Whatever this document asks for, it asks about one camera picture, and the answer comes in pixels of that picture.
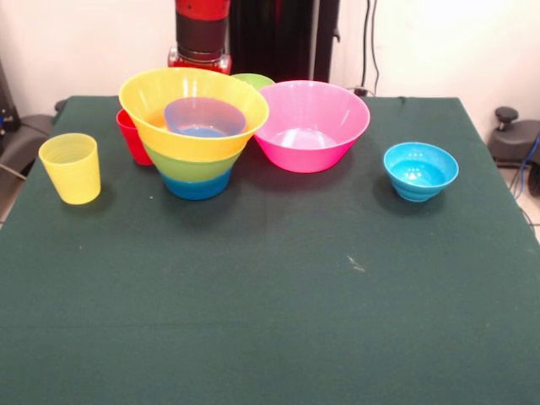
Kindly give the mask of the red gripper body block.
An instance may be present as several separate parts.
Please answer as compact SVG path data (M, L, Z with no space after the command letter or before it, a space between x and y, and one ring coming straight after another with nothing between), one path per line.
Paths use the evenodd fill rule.
M212 61L193 60L183 56L177 46L170 48L167 63L169 68L200 68L226 75L230 75L232 68L232 58L228 54L223 54Z

